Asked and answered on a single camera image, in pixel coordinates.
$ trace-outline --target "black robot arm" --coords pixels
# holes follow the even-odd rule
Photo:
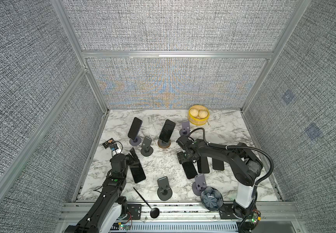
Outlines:
[[[117,154],[111,158],[110,162],[112,167],[111,174],[107,175],[103,182],[102,191],[98,199],[82,220],[76,226],[68,226],[65,233],[99,233],[105,222],[113,223],[116,220],[112,217],[106,219],[114,203],[119,205],[119,209],[121,208],[121,213],[117,214],[117,217],[126,214],[127,200],[125,197],[120,196],[120,194],[127,183],[129,157],[124,154]]]
[[[190,134],[199,129],[203,130],[203,139],[190,140]],[[182,152],[177,154],[180,163],[195,162],[202,156],[229,163],[235,178],[238,180],[238,192],[233,203],[233,212],[236,217],[245,220],[256,203],[258,184],[273,172],[273,161],[265,152],[254,147],[248,147],[244,143],[221,145],[207,142],[204,128],[197,128],[191,133],[179,137],[176,141],[182,148]],[[261,174],[263,163],[252,150],[262,153],[270,161],[270,170],[259,179],[257,177]]]
[[[181,136],[177,144],[182,148],[180,153],[182,162],[195,161],[199,157],[211,157],[230,164],[235,178],[243,185],[253,186],[260,175],[263,163],[250,149],[229,149],[209,147],[203,139],[190,140],[187,136]]]

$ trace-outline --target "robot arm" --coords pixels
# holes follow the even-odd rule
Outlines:
[[[208,146],[203,139],[190,140],[187,136],[181,136],[176,141],[183,152],[178,153],[179,160],[184,163],[196,161],[200,157],[211,157],[230,164],[230,167],[238,180],[238,192],[233,204],[234,214],[244,218],[252,211],[252,200],[255,199],[256,178],[260,175],[263,163],[250,149],[222,149]]]
[[[129,158],[117,154],[110,160],[111,175],[103,183],[101,194],[89,212],[76,226],[68,226],[65,233],[108,232],[116,219],[127,212],[127,200],[120,196],[126,184]]]

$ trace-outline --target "gray fabric wall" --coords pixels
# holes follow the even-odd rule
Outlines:
[[[298,0],[63,0],[84,50],[272,51]]]
[[[297,2],[63,0],[63,5],[82,50],[273,51]],[[111,108],[188,108],[194,104],[240,108],[265,62],[88,60]]]
[[[313,0],[245,113],[310,233],[336,232],[336,0]]]
[[[53,232],[101,121],[84,77],[0,205],[0,233]]]
[[[263,58],[89,58],[111,108],[240,108]]]
[[[49,0],[0,1],[0,177],[79,68]]]

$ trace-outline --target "black mounting plate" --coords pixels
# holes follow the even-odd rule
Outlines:
[[[233,204],[232,203],[227,203],[227,204],[223,204],[221,206],[221,208],[219,209],[219,213],[220,213],[220,218],[221,219],[238,219],[237,217],[235,217],[235,215],[233,214],[233,210],[232,210]]]
[[[132,220],[140,220],[141,219],[141,204],[128,204],[128,211],[132,215]],[[129,214],[122,220],[128,220]]]

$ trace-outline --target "white marble surface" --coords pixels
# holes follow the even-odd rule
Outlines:
[[[98,198],[99,193],[93,190],[102,185],[107,172],[111,169],[111,150],[109,148],[105,149],[102,143],[112,137],[123,144],[123,153],[128,154],[132,146],[129,144],[127,134],[133,118],[138,117],[143,121],[138,135],[142,139],[144,136],[149,136],[153,139],[152,147],[154,153],[149,157],[144,157],[140,153],[141,144],[135,147],[136,154],[146,174],[146,180],[138,184],[134,183],[129,169],[127,184],[122,196],[125,196],[128,201],[141,201],[140,197],[133,190],[133,187],[135,187],[146,200],[160,201],[157,196],[157,179],[167,176],[170,187],[173,190],[173,195],[169,201],[200,201],[200,197],[194,195],[191,189],[191,185],[195,180],[188,180],[186,178],[176,155],[181,149],[175,141],[180,136],[180,123],[187,120],[187,113],[187,110],[111,110],[79,199],[96,200]],[[157,140],[166,119],[175,122],[176,128],[171,137],[171,146],[168,149],[161,149],[157,145]],[[237,110],[210,110],[208,123],[203,126],[191,124],[191,130],[198,127],[205,128],[206,139],[209,142],[227,145],[244,142],[247,145],[253,145],[241,114]],[[202,131],[199,130],[191,136],[194,139],[202,138]],[[210,173],[205,174],[208,186],[218,189],[224,201],[234,200],[238,182],[229,164],[225,163],[224,171],[217,171],[212,169],[211,158],[208,158],[208,162]],[[262,181],[257,191],[258,201],[277,201],[269,179]]]

